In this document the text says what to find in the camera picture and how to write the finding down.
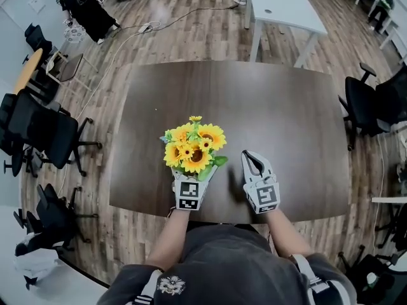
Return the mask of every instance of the table top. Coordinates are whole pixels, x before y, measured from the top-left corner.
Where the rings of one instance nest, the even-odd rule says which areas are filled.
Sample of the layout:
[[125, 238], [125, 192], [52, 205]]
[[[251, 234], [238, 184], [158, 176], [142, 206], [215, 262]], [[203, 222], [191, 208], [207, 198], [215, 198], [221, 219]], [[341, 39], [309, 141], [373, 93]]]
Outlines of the table top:
[[37, 68], [38, 62], [41, 60], [43, 55], [43, 49], [39, 48], [31, 55], [31, 58], [24, 64], [23, 69], [21, 70], [20, 77], [18, 77], [17, 82], [14, 86], [14, 94], [24, 89], [27, 86], [32, 74]]
[[327, 34], [308, 0], [251, 0], [255, 19]]
[[349, 173], [345, 127], [331, 76], [283, 65], [176, 62], [136, 67], [113, 140], [110, 205], [166, 216], [175, 204], [163, 160], [165, 130], [188, 122], [219, 125], [229, 161], [209, 183], [192, 220], [261, 222], [243, 190], [240, 154], [266, 157], [292, 221], [344, 214]]

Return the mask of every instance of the yellow flower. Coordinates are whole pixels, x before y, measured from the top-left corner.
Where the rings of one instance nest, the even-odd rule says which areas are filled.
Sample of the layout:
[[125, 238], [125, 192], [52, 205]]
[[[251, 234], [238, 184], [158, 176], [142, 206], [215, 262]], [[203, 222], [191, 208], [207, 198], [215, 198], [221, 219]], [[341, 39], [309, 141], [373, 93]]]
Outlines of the yellow flower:
[[192, 121], [192, 122], [198, 122], [200, 120], [202, 120], [201, 115], [199, 115], [199, 116], [190, 116], [190, 121]]
[[180, 163], [180, 155], [179, 146], [177, 144], [170, 142], [165, 146], [164, 160], [167, 166], [177, 167]]
[[223, 130], [217, 125], [200, 125], [198, 134], [201, 138], [211, 139], [212, 148], [215, 150], [219, 150], [226, 144], [226, 137], [223, 134]]
[[179, 153], [180, 153], [179, 159], [181, 160], [191, 159], [193, 154], [193, 148], [188, 143], [179, 144]]
[[186, 142], [186, 134], [193, 131], [193, 125], [191, 123], [186, 123], [183, 126], [178, 126], [176, 129], [171, 130], [172, 140], [174, 142]]
[[202, 151], [209, 151], [212, 148], [212, 141], [210, 138], [202, 138], [201, 142], [199, 143], [199, 148]]
[[207, 151], [200, 149], [194, 149], [191, 159], [186, 159], [181, 164], [181, 167], [185, 168], [185, 172], [196, 172], [199, 174], [201, 170], [204, 170], [212, 156]]

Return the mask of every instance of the floor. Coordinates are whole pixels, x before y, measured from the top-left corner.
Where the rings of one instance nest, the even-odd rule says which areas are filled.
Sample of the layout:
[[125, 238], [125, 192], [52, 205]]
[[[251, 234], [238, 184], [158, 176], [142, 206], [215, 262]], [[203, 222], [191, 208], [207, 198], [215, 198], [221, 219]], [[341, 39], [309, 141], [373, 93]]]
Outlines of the floor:
[[[385, 81], [390, 77], [397, 67], [399, 56], [391, 44], [384, 51], [379, 50], [384, 37], [369, 30], [362, 3], [355, 8], [354, 0], [310, 2], [329, 35], [319, 39], [319, 44], [308, 57], [304, 68], [331, 74], [336, 93], [342, 96], [345, 78], [361, 76], [359, 62], [366, 62], [376, 69], [377, 79], [369, 79], [372, 85], [375, 85], [376, 80]], [[233, 1], [128, 0], [117, 3], [116, 0], [106, 0], [105, 5], [122, 27], [131, 27], [152, 20], [158, 20], [162, 25], [169, 24], [197, 7], [223, 8], [233, 5]], [[100, 215], [100, 219], [80, 219], [81, 229], [86, 237], [92, 239], [92, 244], [86, 245], [75, 240], [75, 251], [67, 254], [67, 257], [81, 269], [107, 283], [112, 282], [123, 265], [143, 262], [164, 224], [164, 219], [160, 217], [109, 206], [108, 165], [111, 161], [111, 146], [126, 91], [131, 83], [132, 69], [142, 64], [182, 60], [248, 61], [252, 38], [252, 30], [244, 29], [243, 7], [193, 12], [169, 28], [131, 37], [124, 43], [136, 33], [137, 27], [123, 29], [112, 34], [114, 37], [100, 46], [87, 39], [79, 45], [67, 44], [64, 48], [70, 55], [83, 51], [100, 69], [97, 75], [86, 66], [79, 70], [81, 80], [92, 89], [99, 87], [92, 99], [91, 93], [75, 85], [72, 87], [78, 95], [64, 89], [57, 95], [57, 100], [73, 116], [80, 115], [79, 122], [85, 116], [95, 120], [94, 125], [87, 126], [83, 138], [99, 140], [104, 148], [101, 151], [92, 147], [86, 151], [84, 149], [83, 168], [88, 176], [81, 177], [74, 165], [63, 170], [44, 165], [38, 179], [26, 173], [22, 175], [22, 203], [26, 210], [35, 210], [38, 202], [37, 184], [44, 186], [52, 183], [57, 191], [61, 189], [61, 196], [69, 196], [75, 186], [83, 188], [83, 192], [76, 198], [78, 212], [95, 212]], [[308, 34], [302, 30], [267, 25], [261, 36], [258, 61], [292, 66], [307, 37]], [[110, 71], [101, 81], [110, 65]], [[85, 105], [87, 108], [80, 114]], [[405, 159], [405, 150], [400, 148], [397, 135], [380, 136], [384, 153], [382, 164], [378, 142], [376, 137], [358, 138], [355, 150], [349, 153], [352, 185], [346, 214], [295, 224], [316, 251], [326, 254], [339, 267], [337, 253], [341, 250], [351, 262], [360, 244], [364, 244], [367, 251], [373, 252], [377, 207], [371, 204], [370, 198], [379, 196], [382, 185], [382, 196], [397, 193], [397, 184], [393, 184], [397, 182], [395, 165], [400, 159]], [[387, 208], [381, 207], [378, 222], [384, 223], [387, 218]], [[266, 227], [257, 228], [265, 236], [268, 234]], [[376, 244], [381, 238], [381, 233], [376, 236]], [[392, 243], [382, 250], [375, 250], [379, 254], [391, 254], [393, 251]]]

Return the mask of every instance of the white desk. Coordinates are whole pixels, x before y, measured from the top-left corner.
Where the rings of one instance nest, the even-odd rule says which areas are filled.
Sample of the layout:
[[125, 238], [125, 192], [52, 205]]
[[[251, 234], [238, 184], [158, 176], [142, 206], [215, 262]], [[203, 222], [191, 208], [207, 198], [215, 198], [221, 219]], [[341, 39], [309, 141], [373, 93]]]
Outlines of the white desk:
[[297, 68], [303, 66], [305, 58], [317, 42], [318, 35], [328, 34], [308, 0], [247, 0], [244, 26], [246, 29], [250, 27], [252, 8], [255, 23], [250, 62], [256, 61], [263, 22], [297, 27], [311, 32], [304, 50], [294, 64]]

